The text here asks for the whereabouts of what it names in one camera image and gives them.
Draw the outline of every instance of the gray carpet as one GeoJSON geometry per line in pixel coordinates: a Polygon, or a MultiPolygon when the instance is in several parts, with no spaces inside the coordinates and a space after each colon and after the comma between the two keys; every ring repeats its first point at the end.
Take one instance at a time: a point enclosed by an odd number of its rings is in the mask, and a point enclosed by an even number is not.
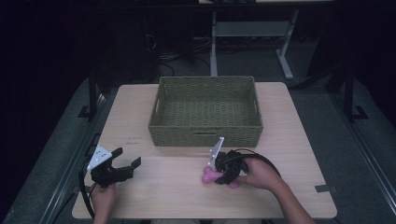
{"type": "MultiPolygon", "coordinates": [[[[275,46],[269,43],[259,49],[248,48],[235,54],[219,54],[219,75],[254,76],[256,81],[281,81],[288,86],[303,81],[315,43],[291,43],[287,58],[295,75],[293,81],[287,81],[283,77],[274,52],[275,46]]],[[[196,56],[208,62],[208,53],[196,56]]],[[[167,64],[172,66],[175,76],[209,76],[209,67],[199,60],[195,64],[183,59],[167,64]]],[[[163,76],[172,75],[169,67],[160,66],[160,70],[163,76]]],[[[340,98],[341,92],[330,95],[324,90],[326,82],[325,77],[304,90],[290,91],[323,176],[332,187],[332,196],[338,210],[336,219],[317,222],[396,223],[396,217],[375,182],[361,154],[359,144],[350,131],[349,123],[334,101],[340,98]]],[[[40,223],[46,210],[58,214],[60,204],[65,204],[65,208],[59,212],[55,223],[91,223],[89,220],[74,219],[71,215],[76,200],[76,194],[73,192],[76,192],[75,188],[78,185],[77,171],[71,174],[71,181],[67,183],[62,183],[62,178],[64,168],[70,162],[80,164],[82,161],[83,152],[78,152],[77,158],[73,157],[75,149],[88,147],[95,134],[102,131],[116,93],[117,88],[114,88],[106,95],[106,101],[100,107],[95,120],[89,123],[87,119],[78,118],[80,109],[88,104],[88,83],[85,81],[81,84],[4,223],[40,223]],[[54,194],[59,196],[59,203],[56,203],[55,208],[48,208],[49,204],[54,204],[54,194]]],[[[367,140],[384,173],[395,186],[395,129],[387,122],[359,82],[355,90],[355,103],[361,105],[369,116],[367,120],[356,121],[355,125],[367,140]]],[[[273,222],[285,223],[284,220],[273,222]]],[[[111,220],[111,223],[138,223],[138,220],[111,220]]]]}

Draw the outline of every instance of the person's left hand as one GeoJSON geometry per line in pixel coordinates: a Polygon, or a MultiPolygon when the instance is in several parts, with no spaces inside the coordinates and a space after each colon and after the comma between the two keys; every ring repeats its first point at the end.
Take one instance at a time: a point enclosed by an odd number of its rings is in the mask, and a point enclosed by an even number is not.
{"type": "Polygon", "coordinates": [[[107,223],[116,201],[116,184],[111,184],[107,188],[93,184],[91,188],[93,188],[91,201],[95,211],[93,223],[107,223]]]}

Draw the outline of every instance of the person's right hand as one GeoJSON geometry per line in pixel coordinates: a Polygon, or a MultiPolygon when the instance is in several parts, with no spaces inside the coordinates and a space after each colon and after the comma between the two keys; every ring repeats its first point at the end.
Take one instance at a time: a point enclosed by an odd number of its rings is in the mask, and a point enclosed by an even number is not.
{"type": "Polygon", "coordinates": [[[274,191],[282,187],[285,182],[267,163],[253,158],[246,158],[249,172],[247,175],[240,175],[235,180],[239,183],[248,184],[257,189],[268,189],[274,191]]]}

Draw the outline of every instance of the background table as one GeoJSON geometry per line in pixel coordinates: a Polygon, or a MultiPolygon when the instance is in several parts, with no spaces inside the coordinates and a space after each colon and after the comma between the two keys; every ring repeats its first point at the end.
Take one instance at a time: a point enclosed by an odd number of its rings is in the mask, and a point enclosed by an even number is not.
{"type": "MultiPolygon", "coordinates": [[[[277,218],[283,217],[271,192],[240,186],[205,185],[201,182],[210,147],[155,147],[149,135],[149,117],[158,85],[128,85],[119,89],[99,145],[124,153],[114,167],[142,164],[134,178],[119,183],[114,218],[277,218]]],[[[315,218],[336,216],[304,127],[283,83],[256,83],[263,132],[256,152],[272,161],[307,212],[315,218]]],[[[89,186],[91,176],[85,178],[89,186]]],[[[90,218],[78,196],[75,218],[90,218]]]]}

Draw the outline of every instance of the dark background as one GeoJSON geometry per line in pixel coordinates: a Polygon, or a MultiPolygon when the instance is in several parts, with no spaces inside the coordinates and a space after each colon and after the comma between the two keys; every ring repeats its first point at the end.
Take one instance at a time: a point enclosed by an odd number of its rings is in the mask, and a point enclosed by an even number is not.
{"type": "MultiPolygon", "coordinates": [[[[295,38],[318,37],[321,30],[318,28],[323,28],[311,75],[332,63],[341,62],[348,67],[350,62],[356,62],[357,78],[396,126],[396,74],[392,69],[396,63],[392,33],[395,3],[392,0],[336,3],[338,7],[327,20],[312,22],[309,18],[318,12],[307,10],[300,13],[297,21],[295,38]]],[[[145,51],[143,33],[148,27],[139,20],[142,15],[79,13],[75,6],[72,1],[0,2],[1,219],[73,93],[92,70],[102,74],[99,82],[110,81],[114,85],[145,82],[155,75],[156,58],[145,51]]],[[[159,24],[161,29],[157,27],[156,32],[163,34],[160,42],[172,45],[169,39],[174,36],[166,35],[169,34],[166,24],[179,18],[166,18],[169,21],[159,24]]],[[[205,32],[199,30],[203,25],[197,23],[207,20],[198,15],[193,21],[185,21],[188,25],[178,23],[185,33],[179,32],[177,37],[184,44],[181,50],[188,54],[189,37],[194,32],[205,32]]]]}

